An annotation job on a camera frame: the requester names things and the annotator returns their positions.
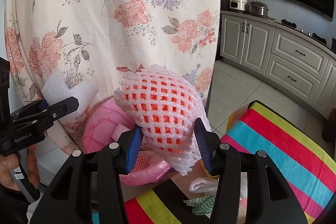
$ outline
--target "green wavy patterned cloth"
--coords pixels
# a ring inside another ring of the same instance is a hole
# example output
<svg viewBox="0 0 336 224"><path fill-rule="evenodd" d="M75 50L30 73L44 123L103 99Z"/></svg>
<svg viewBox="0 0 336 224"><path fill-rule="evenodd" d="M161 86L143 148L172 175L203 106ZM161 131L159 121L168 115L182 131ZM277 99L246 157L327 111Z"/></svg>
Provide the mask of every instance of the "green wavy patterned cloth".
<svg viewBox="0 0 336 224"><path fill-rule="evenodd" d="M213 204L215 203L215 196L209 195L202 198L184 200L184 203L190 207L193 207L193 214L197 216L203 216L206 214L211 214Z"/></svg>

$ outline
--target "kitchen countertop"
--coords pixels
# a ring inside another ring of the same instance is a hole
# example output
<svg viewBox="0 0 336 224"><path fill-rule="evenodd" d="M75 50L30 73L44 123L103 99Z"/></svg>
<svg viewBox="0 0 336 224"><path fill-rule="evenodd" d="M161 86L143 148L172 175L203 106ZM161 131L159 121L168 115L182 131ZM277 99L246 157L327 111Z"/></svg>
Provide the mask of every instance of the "kitchen countertop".
<svg viewBox="0 0 336 224"><path fill-rule="evenodd" d="M307 36L307 35L305 35L303 33L300 33L299 31L296 31L296 30L294 30L294 29L292 29L290 27L282 25L281 21L272 20L272 19L269 19L269 18L257 17L257 16L253 16L253 15L249 15L249 14L231 12L231 11L221 11L220 13L221 14L225 14L225 15L231 15L231 16L236 16L236 17L243 17L243 18L259 21L259 22L262 22L262 23L265 23L265 24L269 24L269 25L272 25L274 27L283 29L283 30L285 30L287 32L291 32L291 33L297 35L298 37L301 37L301 38L309 41L310 43L314 44L315 46L319 47L320 49L322 49L323 51L325 51L326 53L328 53L334 59L336 59L336 54L333 53L330 49L328 49L327 47L325 47L321 43L317 42L315 39L310 38L309 36Z"/></svg>

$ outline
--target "black sleeve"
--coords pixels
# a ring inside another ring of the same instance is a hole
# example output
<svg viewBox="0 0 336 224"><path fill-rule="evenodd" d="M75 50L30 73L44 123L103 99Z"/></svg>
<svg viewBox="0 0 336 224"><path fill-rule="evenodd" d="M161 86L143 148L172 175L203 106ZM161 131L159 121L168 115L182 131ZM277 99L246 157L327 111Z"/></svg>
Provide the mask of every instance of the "black sleeve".
<svg viewBox="0 0 336 224"><path fill-rule="evenodd" d="M0 185L0 223L28 223L28 201L21 192Z"/></svg>

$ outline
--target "pink plastic bag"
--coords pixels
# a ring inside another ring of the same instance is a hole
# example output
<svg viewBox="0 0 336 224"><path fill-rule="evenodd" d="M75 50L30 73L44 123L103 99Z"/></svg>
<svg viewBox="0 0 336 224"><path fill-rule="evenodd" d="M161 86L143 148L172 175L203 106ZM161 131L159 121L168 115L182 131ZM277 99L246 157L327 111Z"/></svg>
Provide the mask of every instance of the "pink plastic bag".
<svg viewBox="0 0 336 224"><path fill-rule="evenodd" d="M95 110L86 124L82 138L84 153L100 151L134 125L134 119L123 112L113 98L108 99ZM120 175L120 181L128 186L155 183L159 182L170 169L170 165L153 151L140 151L135 168L127 176Z"/></svg>

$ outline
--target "silver bolt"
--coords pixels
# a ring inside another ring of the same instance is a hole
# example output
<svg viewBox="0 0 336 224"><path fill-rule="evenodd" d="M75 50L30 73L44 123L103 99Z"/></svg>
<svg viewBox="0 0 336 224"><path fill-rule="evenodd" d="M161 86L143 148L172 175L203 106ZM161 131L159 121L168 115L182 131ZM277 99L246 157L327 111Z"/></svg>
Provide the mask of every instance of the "silver bolt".
<svg viewBox="0 0 336 224"><path fill-rule="evenodd" d="M223 150L229 150L230 148L230 146L227 143L222 143L219 147Z"/></svg>
<svg viewBox="0 0 336 224"><path fill-rule="evenodd" d="M117 149L119 147L118 143L110 143L109 148L111 149Z"/></svg>
<svg viewBox="0 0 336 224"><path fill-rule="evenodd" d="M74 157L79 157L80 155L81 155L81 151L80 150L75 150L75 151L73 151L72 152L72 155L74 156Z"/></svg>
<svg viewBox="0 0 336 224"><path fill-rule="evenodd" d="M260 157L265 158L265 157L267 156L267 153L266 153L264 150L259 150L259 151L258 151L258 155L259 155Z"/></svg>

